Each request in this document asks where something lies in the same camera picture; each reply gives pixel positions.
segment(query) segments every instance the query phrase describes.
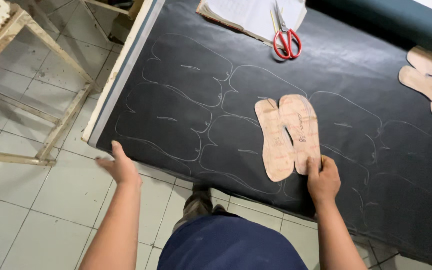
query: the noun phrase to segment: shirt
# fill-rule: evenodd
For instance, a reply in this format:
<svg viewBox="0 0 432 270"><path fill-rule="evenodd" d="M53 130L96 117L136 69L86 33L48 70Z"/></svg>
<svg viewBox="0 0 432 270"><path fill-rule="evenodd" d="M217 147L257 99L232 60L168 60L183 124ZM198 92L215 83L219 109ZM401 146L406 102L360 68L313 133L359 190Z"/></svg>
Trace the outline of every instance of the shirt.
<svg viewBox="0 0 432 270"><path fill-rule="evenodd" d="M202 216L166 242L158 270L307 270L279 232L241 217Z"/></svg>

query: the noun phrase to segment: scissor blade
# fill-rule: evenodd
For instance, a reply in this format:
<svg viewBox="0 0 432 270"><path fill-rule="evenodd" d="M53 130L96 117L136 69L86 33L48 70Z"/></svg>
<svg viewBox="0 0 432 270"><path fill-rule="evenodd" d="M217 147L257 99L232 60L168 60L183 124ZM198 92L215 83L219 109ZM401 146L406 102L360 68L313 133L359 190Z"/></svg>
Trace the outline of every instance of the scissor blade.
<svg viewBox="0 0 432 270"><path fill-rule="evenodd" d="M277 15L277 20L279 21L279 27L283 32L286 32L288 31L288 28L286 27L286 23L283 20L283 14L281 14L281 10L279 9L278 1L275 2L276 2L276 15Z"/></svg>

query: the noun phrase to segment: open notebook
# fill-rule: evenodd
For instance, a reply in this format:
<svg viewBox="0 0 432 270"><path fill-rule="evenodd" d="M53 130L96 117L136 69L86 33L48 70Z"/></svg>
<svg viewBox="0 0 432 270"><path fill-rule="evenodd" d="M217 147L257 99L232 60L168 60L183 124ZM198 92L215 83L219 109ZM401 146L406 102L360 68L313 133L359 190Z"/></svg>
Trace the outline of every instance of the open notebook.
<svg viewBox="0 0 432 270"><path fill-rule="evenodd" d="M305 0L278 0L278 5L287 27L296 31L306 15ZM275 0L201 0L196 12L268 45L279 26Z"/></svg>

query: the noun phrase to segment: person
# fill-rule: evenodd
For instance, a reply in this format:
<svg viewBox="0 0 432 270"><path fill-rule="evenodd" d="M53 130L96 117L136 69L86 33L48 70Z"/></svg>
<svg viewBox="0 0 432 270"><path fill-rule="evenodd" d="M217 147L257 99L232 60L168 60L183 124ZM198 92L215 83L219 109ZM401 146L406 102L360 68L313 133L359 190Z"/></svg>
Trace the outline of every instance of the person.
<svg viewBox="0 0 432 270"><path fill-rule="evenodd" d="M97 158L117 183L107 213L94 236L81 270L134 270L142 180L120 143L112 141L114 161ZM323 270L359 270L358 254L335 203L341 181L333 159L322 156L322 170L308 158L308 190L318 222ZM159 257L159 270L302 270L294 247L279 232L212 207L207 187L194 185Z"/></svg>

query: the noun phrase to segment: hand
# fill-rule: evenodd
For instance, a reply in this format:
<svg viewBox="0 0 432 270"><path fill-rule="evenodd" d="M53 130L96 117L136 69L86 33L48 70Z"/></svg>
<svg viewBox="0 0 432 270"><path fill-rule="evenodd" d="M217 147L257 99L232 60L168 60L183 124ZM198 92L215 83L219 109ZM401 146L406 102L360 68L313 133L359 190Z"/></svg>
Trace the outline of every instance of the hand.
<svg viewBox="0 0 432 270"><path fill-rule="evenodd" d="M311 156L308 157L308 191L316 208L326 203L335 204L336 194L341 186L335 161L328 156L321 157L321 172L318 163Z"/></svg>
<svg viewBox="0 0 432 270"><path fill-rule="evenodd" d="M137 184L140 187L143 181L139 176L133 161L124 154L123 146L117 141L111 141L114 161L107 158L96 157L96 163L104 168L118 185L123 183Z"/></svg>

